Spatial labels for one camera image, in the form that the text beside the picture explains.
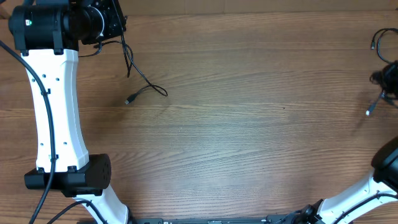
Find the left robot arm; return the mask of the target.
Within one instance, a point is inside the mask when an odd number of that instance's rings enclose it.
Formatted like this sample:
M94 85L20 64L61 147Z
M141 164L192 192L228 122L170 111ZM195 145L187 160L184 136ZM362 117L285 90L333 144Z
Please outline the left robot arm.
M73 198L96 223L133 223L111 187L109 156L85 146L76 91L79 46L124 33L120 4L29 1L14 8L8 24L15 44L10 54L27 70L37 126L37 159L25 186Z

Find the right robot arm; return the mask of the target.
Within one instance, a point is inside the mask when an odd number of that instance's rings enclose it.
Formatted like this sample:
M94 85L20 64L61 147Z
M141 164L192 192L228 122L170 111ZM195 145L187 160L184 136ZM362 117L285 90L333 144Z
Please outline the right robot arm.
M352 223L369 211L397 201L397 138L387 142L371 161L372 170L332 198L288 215L291 223Z

